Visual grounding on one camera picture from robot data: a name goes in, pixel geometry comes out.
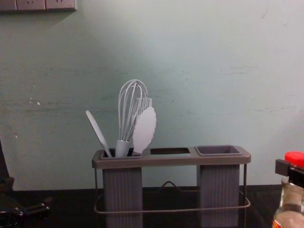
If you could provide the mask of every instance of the square opening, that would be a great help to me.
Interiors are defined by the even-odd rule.
[[[141,158],[142,157],[142,155],[132,156],[134,148],[129,149],[127,157],[119,157],[119,158],[115,157],[115,149],[114,148],[110,148],[109,150],[110,150],[110,153],[112,155],[112,158],[109,158],[108,155],[106,154],[106,152],[103,151],[100,155],[100,159],[102,159],[102,160],[104,160],[104,159],[106,159],[106,160],[108,160],[108,159],[133,159],[133,158]]]
[[[196,146],[195,147],[201,156],[227,156],[227,155],[241,155],[234,146]]]
[[[176,158],[176,157],[189,157],[191,156],[188,148],[155,148],[150,149],[152,157],[155,158]]]

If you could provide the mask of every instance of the silicone spatula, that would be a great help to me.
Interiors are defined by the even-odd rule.
[[[156,113],[153,107],[148,107],[140,114],[133,132],[134,153],[142,154],[151,143],[156,127]]]

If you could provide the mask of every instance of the spatula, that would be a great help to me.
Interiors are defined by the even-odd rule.
[[[87,115],[87,117],[89,118],[89,121],[100,141],[100,143],[102,144],[103,148],[104,148],[104,151],[106,152],[106,154],[108,155],[109,158],[112,158],[112,155],[110,153],[110,150],[109,150],[109,147],[108,147],[108,144],[106,143],[105,141],[105,138],[103,136],[103,134],[101,133],[101,130],[96,122],[96,120],[94,119],[94,117],[92,116],[92,114],[90,113],[90,111],[86,111],[85,114]]]
[[[133,132],[133,155],[142,154],[151,143],[156,127],[156,113],[153,107],[148,107],[140,114]]]

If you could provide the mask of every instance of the black object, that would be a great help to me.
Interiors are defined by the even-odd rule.
[[[0,142],[0,228],[21,228],[23,220],[31,216],[46,217],[50,210],[51,197],[42,203],[23,207],[3,192],[11,192],[14,178],[10,177]]]
[[[289,182],[304,188],[304,170],[292,165],[290,162],[277,159],[275,173],[289,177]]]

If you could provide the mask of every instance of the bottle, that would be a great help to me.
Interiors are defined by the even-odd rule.
[[[285,160],[303,168],[304,152],[288,152]],[[304,189],[282,178],[282,194],[279,209],[274,215],[273,228],[304,228]]]

